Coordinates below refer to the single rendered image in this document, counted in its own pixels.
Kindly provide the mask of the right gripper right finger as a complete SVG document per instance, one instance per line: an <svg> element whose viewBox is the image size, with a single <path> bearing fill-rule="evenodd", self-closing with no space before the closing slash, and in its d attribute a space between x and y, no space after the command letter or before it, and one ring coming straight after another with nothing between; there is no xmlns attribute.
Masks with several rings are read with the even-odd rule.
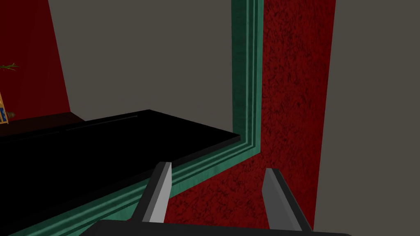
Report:
<svg viewBox="0 0 420 236"><path fill-rule="evenodd" d="M278 169L265 170L262 196L270 229L312 231L291 189Z"/></svg>

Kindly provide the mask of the black door leaf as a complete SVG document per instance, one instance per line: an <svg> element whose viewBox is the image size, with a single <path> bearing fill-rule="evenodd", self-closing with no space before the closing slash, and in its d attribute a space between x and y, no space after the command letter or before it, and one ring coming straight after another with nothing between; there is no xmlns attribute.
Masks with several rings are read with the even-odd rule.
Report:
<svg viewBox="0 0 420 236"><path fill-rule="evenodd" d="M0 136L0 236L239 142L239 134L153 110Z"/></svg>

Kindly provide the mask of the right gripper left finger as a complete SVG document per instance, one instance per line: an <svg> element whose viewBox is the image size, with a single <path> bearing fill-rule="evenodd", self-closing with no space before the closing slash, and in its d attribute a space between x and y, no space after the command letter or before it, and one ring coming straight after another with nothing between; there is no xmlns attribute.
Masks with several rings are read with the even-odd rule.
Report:
<svg viewBox="0 0 420 236"><path fill-rule="evenodd" d="M171 162L159 162L131 217L133 221L163 223L172 187Z"/></svg>

